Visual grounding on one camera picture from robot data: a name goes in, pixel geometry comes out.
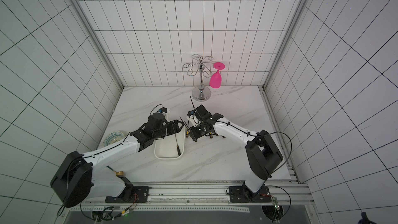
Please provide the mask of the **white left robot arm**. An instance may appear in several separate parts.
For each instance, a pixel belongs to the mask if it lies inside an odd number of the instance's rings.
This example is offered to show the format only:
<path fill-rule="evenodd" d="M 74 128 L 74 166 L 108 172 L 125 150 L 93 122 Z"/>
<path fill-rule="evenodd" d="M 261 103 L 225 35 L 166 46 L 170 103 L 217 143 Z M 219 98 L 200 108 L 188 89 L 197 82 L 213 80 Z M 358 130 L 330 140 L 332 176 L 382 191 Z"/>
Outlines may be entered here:
<path fill-rule="evenodd" d="M 96 197 L 130 202 L 134 197 L 133 184 L 123 175 L 117 175 L 116 179 L 100 180 L 101 171 L 121 158 L 143 151 L 155 140 L 179 133 L 184 127 L 183 121 L 168 122 L 162 113 L 154 113 L 139 129 L 130 132 L 121 141 L 91 152 L 69 153 L 50 186 L 66 208 Z"/>

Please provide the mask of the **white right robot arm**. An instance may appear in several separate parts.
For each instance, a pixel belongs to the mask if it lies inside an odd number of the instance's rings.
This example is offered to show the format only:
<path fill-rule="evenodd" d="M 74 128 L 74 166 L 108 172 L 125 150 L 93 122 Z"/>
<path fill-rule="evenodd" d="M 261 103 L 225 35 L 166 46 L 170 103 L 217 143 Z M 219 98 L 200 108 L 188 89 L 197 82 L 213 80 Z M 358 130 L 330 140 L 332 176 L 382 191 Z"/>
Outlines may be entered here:
<path fill-rule="evenodd" d="M 187 113 L 192 123 L 189 136 L 197 141 L 203 136 L 221 136 L 242 143 L 251 169 L 249 177 L 241 186 L 230 186 L 226 193 L 232 203 L 271 203 L 265 182 L 283 161 L 280 149 L 267 131 L 250 131 L 230 122 L 219 113 L 211 114 L 203 105 Z"/>

